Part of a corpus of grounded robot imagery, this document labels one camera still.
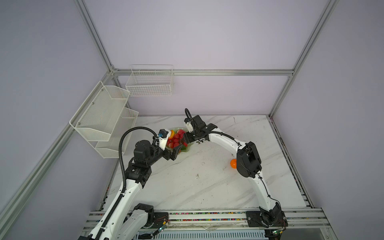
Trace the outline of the aluminium frame rail front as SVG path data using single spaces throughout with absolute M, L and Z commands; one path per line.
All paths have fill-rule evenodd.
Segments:
M 329 228 L 322 209 L 284 209 L 289 228 Z M 181 229 L 239 229 L 247 228 L 251 218 L 246 210 L 232 211 L 169 211 L 170 228 Z

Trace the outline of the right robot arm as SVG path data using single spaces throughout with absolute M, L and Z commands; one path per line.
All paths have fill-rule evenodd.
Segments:
M 276 224 L 286 227 L 281 203 L 270 195 L 264 182 L 262 161 L 255 143 L 237 140 L 216 125 L 206 124 L 199 115 L 193 117 L 188 109 L 185 109 L 185 114 L 184 122 L 188 131 L 183 139 L 186 142 L 210 141 L 236 155 L 236 169 L 242 177 L 250 181 L 258 199 L 260 213 L 255 221 L 265 228 Z

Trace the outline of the green wavy fruit bowl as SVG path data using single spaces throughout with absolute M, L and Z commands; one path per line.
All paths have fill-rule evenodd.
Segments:
M 181 147 L 179 149 L 179 154 L 188 152 L 192 143 L 188 144 L 186 140 L 183 139 L 185 134 L 188 132 L 187 128 L 173 128 L 170 129 L 170 132 L 171 136 L 167 140 L 166 148 L 173 151 L 175 147 Z

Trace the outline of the red lychee bunch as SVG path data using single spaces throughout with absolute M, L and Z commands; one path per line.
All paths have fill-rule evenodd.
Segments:
M 183 140 L 184 134 L 186 131 L 183 129 L 175 129 L 175 135 L 174 138 L 169 140 L 167 142 L 167 147 L 170 149 L 175 148 L 176 146 L 183 145 L 182 149 L 186 149 L 188 147 L 188 144 L 185 140 Z

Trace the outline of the fake orange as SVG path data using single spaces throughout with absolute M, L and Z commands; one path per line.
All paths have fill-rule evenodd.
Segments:
M 236 169 L 237 168 L 237 160 L 236 159 L 232 159 L 230 161 L 230 165 L 233 169 Z

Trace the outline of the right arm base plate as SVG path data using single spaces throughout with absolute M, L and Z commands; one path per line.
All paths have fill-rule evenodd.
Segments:
M 262 211 L 247 211 L 246 220 L 249 227 L 277 228 L 287 227 L 287 218 L 282 211 L 276 213 Z

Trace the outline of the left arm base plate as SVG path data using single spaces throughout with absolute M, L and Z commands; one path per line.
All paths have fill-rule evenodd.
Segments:
M 153 219 L 149 224 L 145 225 L 143 229 L 158 229 L 163 225 L 164 221 L 169 220 L 169 213 L 166 212 L 158 212 L 154 213 Z

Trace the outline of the red yellow fake mango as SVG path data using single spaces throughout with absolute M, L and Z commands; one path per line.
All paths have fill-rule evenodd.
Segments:
M 175 135 L 175 131 L 171 130 L 171 135 L 169 136 L 169 140 L 173 139 Z

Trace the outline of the white mesh two-tier shelf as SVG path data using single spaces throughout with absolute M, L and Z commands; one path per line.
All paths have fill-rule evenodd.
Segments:
M 128 108 L 130 92 L 98 82 L 69 121 L 104 159 L 119 157 L 123 133 L 136 124 L 139 112 Z

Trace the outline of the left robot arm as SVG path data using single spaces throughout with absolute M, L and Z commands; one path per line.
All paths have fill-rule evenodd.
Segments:
M 153 225 L 153 206 L 138 204 L 132 212 L 130 209 L 152 173 L 151 166 L 161 158 L 175 160 L 185 146 L 179 144 L 167 149 L 167 141 L 160 142 L 159 145 L 147 140 L 136 143 L 134 157 L 123 168 L 119 193 L 96 227 L 88 236 L 80 236 L 80 240 L 132 240 L 141 228 Z

